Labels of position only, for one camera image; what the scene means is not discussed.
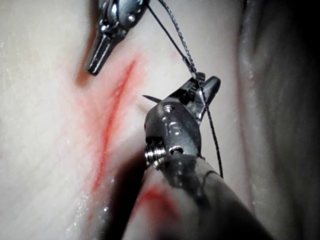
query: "red incision line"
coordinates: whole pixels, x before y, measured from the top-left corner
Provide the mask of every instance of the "red incision line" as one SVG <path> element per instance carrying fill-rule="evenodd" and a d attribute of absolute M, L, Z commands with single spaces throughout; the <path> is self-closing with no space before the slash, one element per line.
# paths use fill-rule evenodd
<path fill-rule="evenodd" d="M 118 85 L 115 90 L 111 93 L 110 97 L 114 98 L 113 106 L 111 109 L 110 117 L 107 119 L 107 122 L 105 124 L 105 130 L 103 133 L 103 153 L 100 157 L 99 166 L 97 170 L 97 176 L 95 178 L 95 181 L 93 183 L 92 191 L 95 192 L 98 187 L 101 184 L 101 181 L 105 175 L 105 169 L 109 158 L 109 152 L 108 148 L 111 144 L 111 140 L 113 139 L 113 134 L 115 133 L 115 128 L 118 125 L 117 116 L 119 112 L 119 108 L 122 102 L 122 99 L 124 98 L 126 94 L 126 89 L 128 87 L 128 83 L 130 79 L 132 78 L 133 71 L 137 65 L 137 61 L 133 60 L 131 64 L 127 67 L 127 69 L 124 70 L 123 79 L 120 81 L 120 85 Z"/>

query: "blood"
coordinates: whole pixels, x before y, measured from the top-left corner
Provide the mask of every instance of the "blood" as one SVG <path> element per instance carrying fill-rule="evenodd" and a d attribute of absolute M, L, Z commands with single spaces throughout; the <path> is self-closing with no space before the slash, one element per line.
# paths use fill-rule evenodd
<path fill-rule="evenodd" d="M 116 89 L 111 93 L 110 97 L 114 98 L 112 101 L 112 108 L 110 111 L 110 116 L 105 123 L 105 129 L 103 131 L 103 149 L 100 160 L 98 161 L 98 169 L 95 181 L 93 183 L 92 191 L 96 191 L 100 186 L 102 178 L 105 176 L 105 169 L 109 158 L 109 145 L 114 137 L 114 131 L 117 128 L 118 122 L 118 112 L 120 110 L 121 101 L 124 98 L 126 89 L 128 88 L 128 83 L 133 77 L 133 71 L 137 65 L 137 60 L 134 59 L 130 65 L 124 70 L 123 78 Z"/>
<path fill-rule="evenodd" d="M 148 216 L 154 221 L 163 218 L 173 220 L 179 220 L 180 218 L 170 190 L 164 189 L 161 184 L 156 184 L 143 193 L 134 206 L 131 218 L 142 206 L 147 207 Z"/>

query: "metal spring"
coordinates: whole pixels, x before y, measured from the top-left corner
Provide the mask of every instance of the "metal spring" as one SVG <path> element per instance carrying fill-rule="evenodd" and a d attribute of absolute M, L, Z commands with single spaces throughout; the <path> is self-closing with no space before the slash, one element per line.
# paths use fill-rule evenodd
<path fill-rule="evenodd" d="M 161 142 L 151 141 L 144 147 L 144 157 L 147 168 L 153 164 L 155 167 L 159 165 L 162 159 L 167 155 L 166 149 Z"/>

